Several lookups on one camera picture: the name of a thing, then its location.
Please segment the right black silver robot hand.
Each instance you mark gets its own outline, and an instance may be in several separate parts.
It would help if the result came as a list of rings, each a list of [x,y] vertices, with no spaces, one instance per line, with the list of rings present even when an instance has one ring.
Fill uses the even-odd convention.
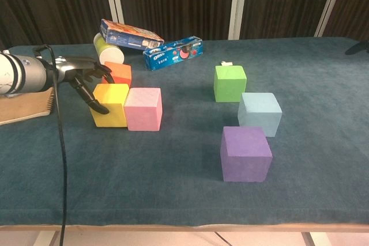
[[[354,55],[360,51],[366,51],[366,53],[369,53],[369,41],[361,41],[356,43],[354,46],[345,51],[345,55]]]

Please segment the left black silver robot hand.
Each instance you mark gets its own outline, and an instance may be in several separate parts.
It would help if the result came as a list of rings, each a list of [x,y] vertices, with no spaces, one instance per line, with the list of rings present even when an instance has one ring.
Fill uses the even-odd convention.
[[[95,112],[102,115],[109,113],[108,108],[99,103],[85,81],[92,82],[92,77],[104,78],[109,84],[115,81],[111,69],[91,57],[59,56],[55,60],[57,68],[57,83],[67,82],[85,103]]]

